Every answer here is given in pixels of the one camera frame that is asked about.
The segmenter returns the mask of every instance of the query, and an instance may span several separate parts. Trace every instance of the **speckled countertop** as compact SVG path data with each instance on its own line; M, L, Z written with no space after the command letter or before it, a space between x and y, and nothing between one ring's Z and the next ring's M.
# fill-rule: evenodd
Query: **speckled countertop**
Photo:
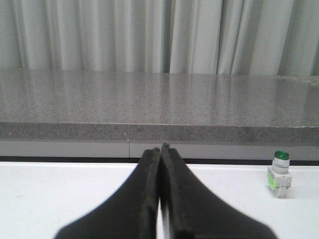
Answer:
M319 145L319 77L0 71L0 139Z

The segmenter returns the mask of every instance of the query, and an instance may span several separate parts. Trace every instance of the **gray countertop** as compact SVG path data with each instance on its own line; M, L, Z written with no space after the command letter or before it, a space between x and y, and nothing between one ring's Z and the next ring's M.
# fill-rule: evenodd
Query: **gray countertop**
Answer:
M0 139L319 145L319 77L0 71Z

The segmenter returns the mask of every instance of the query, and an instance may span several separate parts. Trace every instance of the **green button cap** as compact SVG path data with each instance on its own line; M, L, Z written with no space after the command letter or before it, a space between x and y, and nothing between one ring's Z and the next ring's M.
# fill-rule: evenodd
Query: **green button cap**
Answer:
M276 151L275 152L275 157L278 159L282 159L282 160L288 160L290 159L290 156L287 152L284 151Z

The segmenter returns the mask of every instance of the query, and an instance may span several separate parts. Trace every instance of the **white table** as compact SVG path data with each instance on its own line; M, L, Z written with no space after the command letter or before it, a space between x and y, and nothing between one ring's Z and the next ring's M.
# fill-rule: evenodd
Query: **white table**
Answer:
M136 164L0 162L0 238L51 239L105 201ZM319 167L291 166L292 187L277 199L267 166L189 165L231 206L269 225L280 239L319 236ZM158 220L158 238L162 238Z

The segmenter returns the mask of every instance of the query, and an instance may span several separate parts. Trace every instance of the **white curtain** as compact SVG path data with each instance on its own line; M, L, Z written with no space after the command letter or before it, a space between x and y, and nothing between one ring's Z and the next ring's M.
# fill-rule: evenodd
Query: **white curtain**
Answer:
M319 0L0 0L0 68L318 75Z

